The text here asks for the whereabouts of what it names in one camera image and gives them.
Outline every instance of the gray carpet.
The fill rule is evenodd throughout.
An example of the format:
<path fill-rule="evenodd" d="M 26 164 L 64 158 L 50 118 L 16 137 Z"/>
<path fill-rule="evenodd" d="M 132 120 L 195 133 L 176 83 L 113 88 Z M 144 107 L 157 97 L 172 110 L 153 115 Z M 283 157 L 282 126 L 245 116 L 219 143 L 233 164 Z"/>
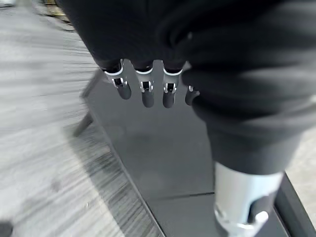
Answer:
<path fill-rule="evenodd" d="M 95 68 L 76 33 L 0 10 L 0 221 L 13 237 L 160 236 L 96 127 L 72 137 Z"/>

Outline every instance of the robotic finger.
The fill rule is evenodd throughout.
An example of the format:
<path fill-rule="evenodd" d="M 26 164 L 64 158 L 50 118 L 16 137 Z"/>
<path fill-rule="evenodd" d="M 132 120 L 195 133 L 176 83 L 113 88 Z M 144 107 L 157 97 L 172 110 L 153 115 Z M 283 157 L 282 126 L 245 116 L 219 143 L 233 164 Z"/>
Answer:
<path fill-rule="evenodd" d="M 145 107 L 150 108 L 154 105 L 153 62 L 147 62 L 146 64 L 132 62 L 132 64 L 134 65 L 136 76 L 139 81 L 143 104 Z"/>
<path fill-rule="evenodd" d="M 163 97 L 162 103 L 166 108 L 171 108 L 174 104 L 175 93 L 181 77 L 182 69 L 170 70 L 163 67 Z"/>
<path fill-rule="evenodd" d="M 128 100 L 131 97 L 132 92 L 126 80 L 126 75 L 124 74 L 123 60 L 120 60 L 120 62 L 113 64 L 103 71 L 110 83 L 112 83 L 118 90 L 120 97 L 124 100 Z"/>

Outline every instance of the robotic hand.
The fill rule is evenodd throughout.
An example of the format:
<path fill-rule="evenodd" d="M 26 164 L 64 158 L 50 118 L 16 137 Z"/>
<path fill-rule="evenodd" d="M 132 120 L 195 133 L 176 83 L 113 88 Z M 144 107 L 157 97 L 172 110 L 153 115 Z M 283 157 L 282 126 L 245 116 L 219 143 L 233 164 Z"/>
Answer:
<path fill-rule="evenodd" d="M 138 29 L 141 23 L 132 24 L 137 18 L 128 13 L 146 9 L 137 16 L 148 18 L 148 34 L 155 32 L 151 45 L 167 46 L 192 66 L 182 74 L 182 80 L 189 88 L 186 102 L 205 121 L 212 146 L 216 163 L 214 213 L 220 231 L 226 237 L 256 236 L 269 218 L 302 133 L 316 121 L 312 101 L 316 92 L 316 1 L 149 0 L 141 8 L 144 1 L 134 0 L 124 1 L 134 8 L 123 8 L 119 18 L 112 11 L 121 8 L 116 1 L 98 2 L 106 7 L 89 5 L 95 18 L 85 12 L 84 1 L 59 1 L 99 66 L 104 55 L 125 57 L 119 54 L 122 50 L 102 47 L 106 42 L 117 45 L 117 40 L 99 30 L 100 19 L 126 19 L 125 23 Z M 82 17 L 91 19 L 80 21 Z M 120 27 L 115 26 L 107 25 L 116 33 Z M 94 27 L 98 30 L 89 34 Z M 131 27 L 124 29 L 134 41 L 147 42 L 144 32 L 134 35 Z M 131 46 L 136 43 L 123 41 L 130 38 L 120 35 L 118 39 L 126 47 L 124 52 L 130 47 L 129 52 L 134 53 Z M 147 50 L 134 56 L 155 52 Z M 103 70 L 120 96 L 128 99 L 130 88 L 120 74 L 120 62 L 118 65 L 116 71 Z M 147 101 L 153 89 L 150 70 L 137 73 L 141 92 L 146 93 L 143 103 L 151 107 L 153 101 Z M 166 100 L 167 107 L 173 104 L 177 83 L 177 78 L 165 78 L 164 92 L 171 101 Z"/>

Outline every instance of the black fabric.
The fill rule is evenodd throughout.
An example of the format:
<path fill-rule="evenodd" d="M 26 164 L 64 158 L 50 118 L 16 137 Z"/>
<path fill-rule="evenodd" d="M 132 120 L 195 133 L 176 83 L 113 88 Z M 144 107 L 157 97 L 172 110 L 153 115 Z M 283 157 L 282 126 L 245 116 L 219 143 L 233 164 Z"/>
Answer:
<path fill-rule="evenodd" d="M 315 0 L 59 3 L 100 67 L 189 61 L 183 82 L 200 91 L 193 109 L 227 167 L 283 171 L 316 121 Z"/>
<path fill-rule="evenodd" d="M 157 14 L 168 2 L 159 4 Z M 103 69 L 110 60 L 121 58 L 139 62 L 183 61 L 175 50 L 155 39 L 147 0 L 58 0 L 58 4 Z"/>

